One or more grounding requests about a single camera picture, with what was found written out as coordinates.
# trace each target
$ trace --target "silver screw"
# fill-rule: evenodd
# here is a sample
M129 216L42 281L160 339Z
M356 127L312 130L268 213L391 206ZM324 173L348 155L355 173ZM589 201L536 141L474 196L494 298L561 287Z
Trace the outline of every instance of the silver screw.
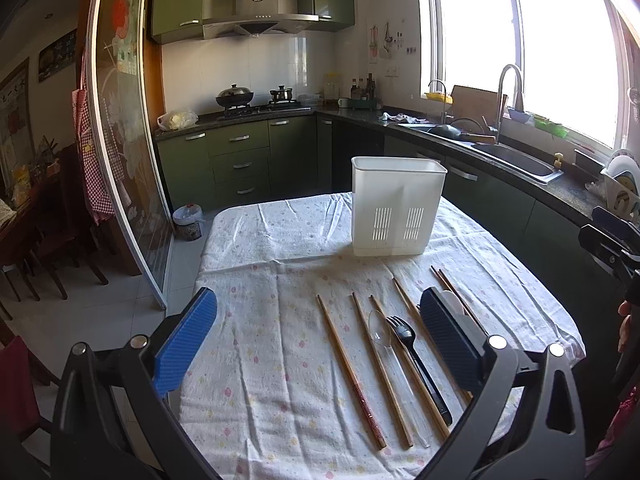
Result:
M549 351L556 357L562 357L564 355L564 348L558 343L551 343L551 345L549 345Z
M76 343L72 346L71 352L73 355L82 355L86 351L86 345L84 343Z
M129 344L131 345L132 348L139 350L141 348L144 348L148 343L148 341L149 339L146 338L146 335L139 334L139 335L133 336L129 340Z
M501 335L492 335L489 338L489 344L497 350L502 350L507 346L507 340Z

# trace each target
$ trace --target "dark granite countertop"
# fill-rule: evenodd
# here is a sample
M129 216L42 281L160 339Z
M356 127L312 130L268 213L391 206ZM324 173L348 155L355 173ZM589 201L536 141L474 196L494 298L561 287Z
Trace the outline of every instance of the dark granite countertop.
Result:
M456 160L473 166L480 171L484 171L485 173L490 174L495 178L499 178L507 184L527 193L579 226L590 222L591 211L593 211L593 208L596 206L606 206L602 200L593 196L584 188L584 179L574 177L569 171L565 171L562 176L551 181L549 184L540 184L539 182L523 176L517 170L509 168L508 166L505 166L482 153L471 151L469 148L451 140L427 136L424 133L399 126L397 123L380 121L380 115L382 112L377 110L351 110L347 108L313 108L308 111L278 110L259 115L238 117L231 120L220 120L220 117L222 116L221 113L206 114L200 116L198 123L191 128L170 132L156 130L154 133L154 140L158 142L204 130L231 126L233 124L266 121L284 117L308 116L313 114L357 124L358 126L366 126L373 130L383 132L386 135L396 137L397 139L406 140L407 142L412 142L417 146L436 151L445 156L451 156Z

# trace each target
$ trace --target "clear plastic spoon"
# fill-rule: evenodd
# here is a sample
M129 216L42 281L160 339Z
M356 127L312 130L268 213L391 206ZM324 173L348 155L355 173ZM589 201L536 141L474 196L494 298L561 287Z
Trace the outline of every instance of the clear plastic spoon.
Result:
M409 424L414 429L421 444L424 447L429 447L431 445L431 439L429 438L431 431L427 421L422 415L418 400L411 386L409 386L409 381L402 371L400 361L398 361L398 357L391 347L393 337L391 327L386 322L385 317L375 309L369 313L369 333L375 343L376 352L380 360L385 364L386 370L390 372L389 375L392 383L395 385L396 391L404 394L399 397L408 400L407 404L409 409L405 410L405 415L409 419Z

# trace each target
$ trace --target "person's hand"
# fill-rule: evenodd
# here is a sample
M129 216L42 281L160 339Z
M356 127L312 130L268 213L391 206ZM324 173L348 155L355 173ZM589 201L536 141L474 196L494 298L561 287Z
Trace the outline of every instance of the person's hand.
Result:
M625 351L626 342L629 339L629 331L631 330L631 303L623 301L618 307L618 314L625 317L620 325L620 340L618 341L618 352L622 354Z

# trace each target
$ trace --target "window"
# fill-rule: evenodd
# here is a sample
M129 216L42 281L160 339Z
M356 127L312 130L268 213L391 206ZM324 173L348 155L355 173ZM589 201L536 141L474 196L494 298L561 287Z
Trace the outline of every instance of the window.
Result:
M448 91L455 84L497 91L502 68L516 64L525 110L564 124L600 152L619 147L626 51L608 0L433 1L443 38L431 78L443 75ZM509 72L505 93L513 93L513 82Z

